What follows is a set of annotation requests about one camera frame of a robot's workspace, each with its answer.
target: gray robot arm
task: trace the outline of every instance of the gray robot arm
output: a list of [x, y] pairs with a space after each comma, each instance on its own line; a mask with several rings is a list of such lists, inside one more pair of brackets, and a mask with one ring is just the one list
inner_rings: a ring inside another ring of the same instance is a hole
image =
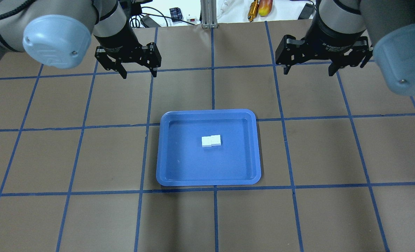
[[[415, 1], [316, 2], [318, 10], [305, 37], [285, 35], [276, 50], [276, 63], [284, 66], [284, 74], [294, 64], [330, 59], [332, 76], [346, 66], [364, 67], [374, 55], [391, 91], [415, 95]], [[361, 37], [366, 28], [374, 47]]]
[[[0, 0], [0, 14], [23, 0]], [[57, 68], [75, 67], [90, 45], [100, 42], [95, 57], [102, 67], [126, 78], [122, 63], [137, 62], [156, 76], [161, 56], [154, 43], [142, 46], [117, 0], [36, 0], [14, 16], [0, 20], [0, 59], [6, 52], [26, 51]]]

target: metal post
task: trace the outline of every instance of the metal post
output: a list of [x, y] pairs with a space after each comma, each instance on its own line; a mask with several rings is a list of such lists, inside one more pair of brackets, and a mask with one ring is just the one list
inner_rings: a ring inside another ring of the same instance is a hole
[[217, 28], [217, 1], [216, 0], [200, 0], [201, 1], [201, 27], [204, 29]]

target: gold object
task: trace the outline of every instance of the gold object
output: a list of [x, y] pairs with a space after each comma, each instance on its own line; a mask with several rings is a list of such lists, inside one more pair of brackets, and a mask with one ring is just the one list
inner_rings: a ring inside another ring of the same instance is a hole
[[254, 0], [254, 2], [251, 3], [251, 6], [249, 7], [249, 12], [248, 12], [248, 20], [250, 22], [252, 22], [256, 18], [258, 11], [259, 11], [259, 1]]

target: blue tray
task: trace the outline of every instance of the blue tray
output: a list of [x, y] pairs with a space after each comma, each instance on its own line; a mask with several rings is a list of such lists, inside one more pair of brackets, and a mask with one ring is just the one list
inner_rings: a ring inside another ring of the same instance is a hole
[[[201, 137], [221, 135], [202, 147]], [[163, 186], [251, 185], [261, 177], [251, 110], [171, 111], [161, 118], [156, 179]]]

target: white block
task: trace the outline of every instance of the white block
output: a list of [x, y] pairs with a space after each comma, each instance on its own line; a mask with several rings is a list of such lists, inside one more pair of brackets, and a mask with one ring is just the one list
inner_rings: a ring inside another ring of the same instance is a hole
[[212, 137], [211, 136], [202, 136], [201, 145], [203, 147], [212, 147]]
[[220, 146], [221, 145], [221, 136], [220, 135], [212, 135], [210, 136], [210, 141], [212, 146]]

